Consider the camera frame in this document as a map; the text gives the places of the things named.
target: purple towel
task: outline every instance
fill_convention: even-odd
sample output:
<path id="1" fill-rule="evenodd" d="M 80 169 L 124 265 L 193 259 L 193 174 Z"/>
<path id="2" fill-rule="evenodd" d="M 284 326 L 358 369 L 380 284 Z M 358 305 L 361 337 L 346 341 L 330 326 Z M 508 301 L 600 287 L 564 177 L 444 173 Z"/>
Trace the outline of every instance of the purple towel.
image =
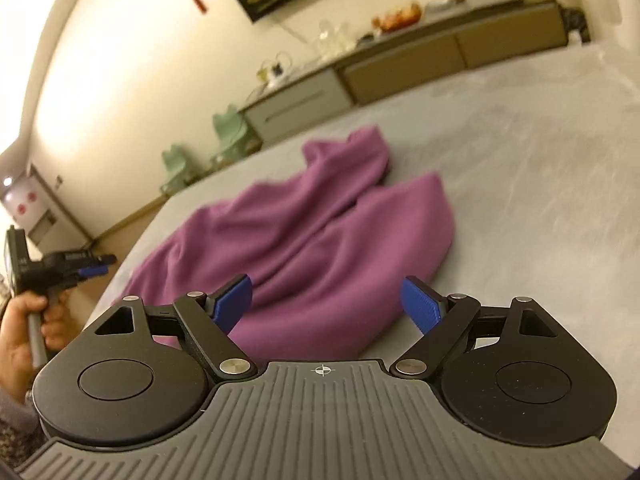
<path id="1" fill-rule="evenodd" d="M 437 174 L 381 187 L 377 127 L 303 146 L 307 169 L 198 209 L 135 271 L 122 295 L 171 303 L 247 273 L 254 302 L 231 339 L 267 360 L 351 359 L 402 314 L 402 279 L 428 280 L 453 238 Z"/>

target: drawer handle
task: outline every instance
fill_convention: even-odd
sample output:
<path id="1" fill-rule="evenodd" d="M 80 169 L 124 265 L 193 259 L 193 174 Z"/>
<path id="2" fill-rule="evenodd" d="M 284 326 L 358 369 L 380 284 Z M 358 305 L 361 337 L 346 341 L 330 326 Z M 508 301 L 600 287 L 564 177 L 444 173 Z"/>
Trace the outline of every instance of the drawer handle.
<path id="1" fill-rule="evenodd" d="M 324 90 L 321 90 L 319 92 L 316 92 L 315 94 L 311 94 L 308 97 L 305 97 L 304 99 L 300 99 L 300 101 L 295 102 L 290 104 L 289 106 L 283 108 L 282 110 L 277 111 L 274 114 L 271 114 L 270 116 L 268 116 L 267 118 L 265 118 L 264 122 L 268 123 L 269 121 L 273 120 L 273 119 L 277 119 L 278 117 L 280 117 L 281 115 L 287 114 L 290 111 L 292 111 L 294 108 L 300 106 L 300 105 L 304 105 L 307 104 L 311 101 L 315 101 L 318 98 L 321 98 L 323 95 L 325 94 Z"/>

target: gray handle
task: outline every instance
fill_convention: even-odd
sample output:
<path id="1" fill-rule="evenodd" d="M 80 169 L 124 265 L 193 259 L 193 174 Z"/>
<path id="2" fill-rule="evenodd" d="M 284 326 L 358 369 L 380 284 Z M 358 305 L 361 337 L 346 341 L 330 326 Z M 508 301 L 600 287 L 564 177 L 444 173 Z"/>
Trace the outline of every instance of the gray handle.
<path id="1" fill-rule="evenodd" d="M 34 370 L 40 370 L 47 362 L 47 347 L 40 331 L 42 327 L 42 314 L 29 314 L 29 343 L 31 345 L 31 362 Z"/>

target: mattress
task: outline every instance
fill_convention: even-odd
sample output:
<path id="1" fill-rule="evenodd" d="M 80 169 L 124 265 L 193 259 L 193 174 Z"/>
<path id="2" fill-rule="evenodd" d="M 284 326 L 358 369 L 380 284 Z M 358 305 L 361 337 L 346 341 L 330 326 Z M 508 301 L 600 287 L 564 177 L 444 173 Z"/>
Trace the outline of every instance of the mattress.
<path id="1" fill-rule="evenodd" d="M 486 305 L 530 296 L 609 372 L 618 405 L 604 444 L 640 463 L 640 58 L 573 47 L 461 73 L 322 124 L 172 197 L 123 262 L 92 319 L 203 204 L 304 169 L 311 137 L 378 124 L 388 183 L 440 173 L 456 238 L 431 285 Z M 388 365 L 418 338 L 401 319 L 364 353 Z"/>

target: gray sleeve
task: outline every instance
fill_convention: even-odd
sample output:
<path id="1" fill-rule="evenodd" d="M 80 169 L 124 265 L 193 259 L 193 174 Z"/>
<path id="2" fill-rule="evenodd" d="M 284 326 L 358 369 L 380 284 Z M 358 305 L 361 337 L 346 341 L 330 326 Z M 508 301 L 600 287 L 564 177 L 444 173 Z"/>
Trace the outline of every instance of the gray sleeve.
<path id="1" fill-rule="evenodd" d="M 16 468 L 45 441 L 31 396 L 20 404 L 0 388 L 0 460 Z"/>

